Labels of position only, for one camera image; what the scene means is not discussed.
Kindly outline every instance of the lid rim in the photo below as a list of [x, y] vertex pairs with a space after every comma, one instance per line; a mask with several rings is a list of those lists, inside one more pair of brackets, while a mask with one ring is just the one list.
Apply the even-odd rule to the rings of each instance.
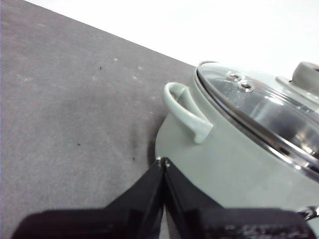
[[317, 158], [305, 152], [303, 149], [282, 138], [280, 135], [269, 131], [258, 122], [244, 115], [236, 108], [230, 109], [227, 103], [222, 102], [218, 97], [218, 90], [213, 92], [207, 89], [207, 82], [202, 79], [203, 76], [196, 69], [196, 84], [200, 90], [205, 92], [208, 101], [217, 108], [223, 116], [227, 118], [233, 125], [240, 128], [244, 133], [252, 138], [257, 144], [261, 145], [268, 152], [277, 158], [289, 163], [297, 170], [304, 170], [307, 176], [319, 182], [319, 161]]

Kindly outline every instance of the white wall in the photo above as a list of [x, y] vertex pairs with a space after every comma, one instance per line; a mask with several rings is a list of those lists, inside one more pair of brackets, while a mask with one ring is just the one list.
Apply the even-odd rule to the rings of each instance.
[[291, 77], [319, 64], [319, 0], [29, 0], [191, 65], [240, 63]]

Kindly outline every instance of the lid knob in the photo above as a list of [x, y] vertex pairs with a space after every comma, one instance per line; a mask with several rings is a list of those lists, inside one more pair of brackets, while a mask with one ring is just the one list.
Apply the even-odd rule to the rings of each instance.
[[319, 96], [319, 66], [310, 62], [299, 63], [290, 84]]

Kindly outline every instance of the gray carpet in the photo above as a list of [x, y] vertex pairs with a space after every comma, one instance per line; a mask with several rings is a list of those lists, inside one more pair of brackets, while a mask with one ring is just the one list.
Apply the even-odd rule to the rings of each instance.
[[[165, 83], [186, 82], [193, 70], [28, 2], [2, 0], [1, 238], [28, 214], [104, 207], [128, 189], [154, 159]], [[160, 238], [168, 238], [165, 217]]]

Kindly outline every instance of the stainless steel rim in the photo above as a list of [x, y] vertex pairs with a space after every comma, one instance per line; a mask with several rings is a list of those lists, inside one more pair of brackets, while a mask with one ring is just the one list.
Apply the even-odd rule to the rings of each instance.
[[278, 139], [274, 137], [273, 134], [269, 133], [256, 122], [246, 119], [246, 117], [241, 115], [240, 112], [229, 109], [220, 100], [218, 100], [215, 95], [209, 93], [206, 90], [205, 85], [201, 82], [201, 79], [197, 74], [197, 70], [195, 83], [201, 93], [212, 104], [212, 106], [215, 107], [229, 122], [231, 122], [242, 133], [252, 139], [263, 149], [274, 155], [276, 158], [290, 165], [296, 171], [299, 171], [307, 177], [319, 182], [319, 169], [315, 167], [315, 163], [318, 163], [318, 160], [316, 158], [305, 154], [302, 150], [291, 143], [289, 144], [289, 142], [285, 141], [284, 139]]

